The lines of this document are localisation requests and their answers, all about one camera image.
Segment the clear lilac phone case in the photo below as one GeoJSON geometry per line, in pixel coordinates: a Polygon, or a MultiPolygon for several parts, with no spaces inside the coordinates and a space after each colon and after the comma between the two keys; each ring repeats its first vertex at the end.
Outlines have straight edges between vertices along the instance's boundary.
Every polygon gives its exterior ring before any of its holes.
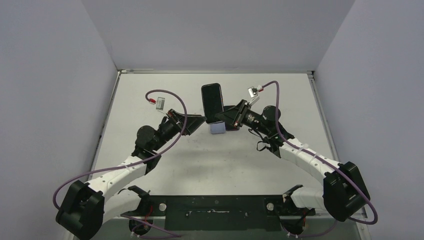
{"type": "Polygon", "coordinates": [[[212,135],[224,134],[226,132],[226,124],[224,121],[211,123],[209,125],[209,132],[212,135]]]}

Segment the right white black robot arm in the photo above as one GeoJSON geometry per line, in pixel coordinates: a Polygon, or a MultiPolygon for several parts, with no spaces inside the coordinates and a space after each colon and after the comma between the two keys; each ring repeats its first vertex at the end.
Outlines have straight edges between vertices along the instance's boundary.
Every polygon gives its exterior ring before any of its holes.
{"type": "Polygon", "coordinates": [[[302,144],[279,123],[281,112],[273,105],[262,113],[251,110],[242,100],[236,106],[216,113],[215,117],[233,127],[247,126],[262,134],[271,153],[283,158],[310,174],[322,188],[296,187],[283,199],[282,207],[290,215],[302,208],[327,211],[334,219],[344,222],[370,200],[359,168],[352,162],[340,163],[326,158],[302,144]]]}

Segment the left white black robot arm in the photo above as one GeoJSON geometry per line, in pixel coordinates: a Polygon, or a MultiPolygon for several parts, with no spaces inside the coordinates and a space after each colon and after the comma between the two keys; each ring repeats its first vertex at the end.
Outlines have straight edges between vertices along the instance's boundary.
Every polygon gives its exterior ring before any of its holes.
{"type": "Polygon", "coordinates": [[[206,120],[199,114],[184,115],[170,109],[157,129],[140,127],[134,151],[126,160],[108,168],[103,175],[87,182],[76,180],[69,186],[56,222],[80,240],[90,240],[104,223],[122,213],[144,215],[149,210],[149,201],[143,198],[147,192],[136,186],[126,190],[124,187],[156,167],[161,159],[156,151],[174,136],[189,136],[206,120]]]}

